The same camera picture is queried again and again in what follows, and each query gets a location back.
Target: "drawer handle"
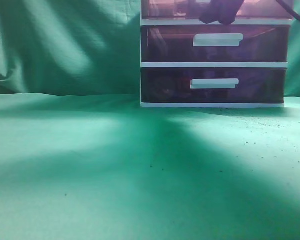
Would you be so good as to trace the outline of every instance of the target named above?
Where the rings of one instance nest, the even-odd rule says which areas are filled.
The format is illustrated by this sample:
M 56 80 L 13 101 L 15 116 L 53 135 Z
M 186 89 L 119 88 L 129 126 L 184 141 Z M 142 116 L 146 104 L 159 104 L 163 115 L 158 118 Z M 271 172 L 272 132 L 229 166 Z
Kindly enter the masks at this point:
M 195 3 L 197 3 L 197 4 L 209 4 L 209 3 L 211 3 L 211 0 L 195 0 Z
M 244 39 L 241 33 L 197 34 L 193 38 L 194 47 L 239 47 Z
M 238 78 L 193 79 L 191 89 L 235 89 L 238 84 Z

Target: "green cloth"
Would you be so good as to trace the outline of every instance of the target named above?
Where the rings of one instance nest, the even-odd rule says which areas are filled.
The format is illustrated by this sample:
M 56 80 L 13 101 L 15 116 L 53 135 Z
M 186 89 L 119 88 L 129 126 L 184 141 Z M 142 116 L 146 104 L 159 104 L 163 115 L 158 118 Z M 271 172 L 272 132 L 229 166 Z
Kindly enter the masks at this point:
M 0 93 L 139 94 L 139 42 L 140 0 L 0 0 Z M 298 22 L 289 63 L 300 97 Z
M 0 240 L 300 240 L 300 98 L 286 102 L 0 95 Z
M 0 0 L 0 240 L 300 240 L 300 98 L 139 108 L 139 7 Z

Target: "black cable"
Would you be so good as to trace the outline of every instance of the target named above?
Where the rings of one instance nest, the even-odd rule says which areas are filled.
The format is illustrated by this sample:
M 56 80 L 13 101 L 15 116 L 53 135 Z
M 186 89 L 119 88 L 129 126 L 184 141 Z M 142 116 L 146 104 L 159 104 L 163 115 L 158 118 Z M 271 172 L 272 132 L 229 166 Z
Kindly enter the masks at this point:
M 296 20 L 300 22 L 300 15 L 296 13 L 288 4 L 284 2 L 284 0 L 276 0 L 278 4 L 281 5 L 281 7 L 284 8 L 290 15 L 292 15 Z

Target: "green backdrop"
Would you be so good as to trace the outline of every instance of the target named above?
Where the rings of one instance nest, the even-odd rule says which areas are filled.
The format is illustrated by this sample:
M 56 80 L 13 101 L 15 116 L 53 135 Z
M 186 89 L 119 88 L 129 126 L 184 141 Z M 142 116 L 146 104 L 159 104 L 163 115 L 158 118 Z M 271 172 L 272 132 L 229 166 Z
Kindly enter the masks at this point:
M 137 94 L 139 12 L 140 0 L 0 0 L 0 94 Z M 286 95 L 300 97 L 297 22 Z

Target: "transparent purple drawer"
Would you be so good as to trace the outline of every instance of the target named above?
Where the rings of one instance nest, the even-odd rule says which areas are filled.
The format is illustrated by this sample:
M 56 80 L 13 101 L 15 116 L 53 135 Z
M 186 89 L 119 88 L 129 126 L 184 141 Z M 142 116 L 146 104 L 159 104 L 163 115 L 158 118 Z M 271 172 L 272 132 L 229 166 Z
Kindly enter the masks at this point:
M 284 103 L 284 68 L 142 68 L 141 76 L 142 103 Z
M 142 61 L 286 62 L 288 25 L 144 27 Z
M 286 0 L 291 7 L 293 0 Z M 209 0 L 142 0 L 143 19 L 198 19 Z M 276 0 L 245 0 L 239 18 L 291 19 Z

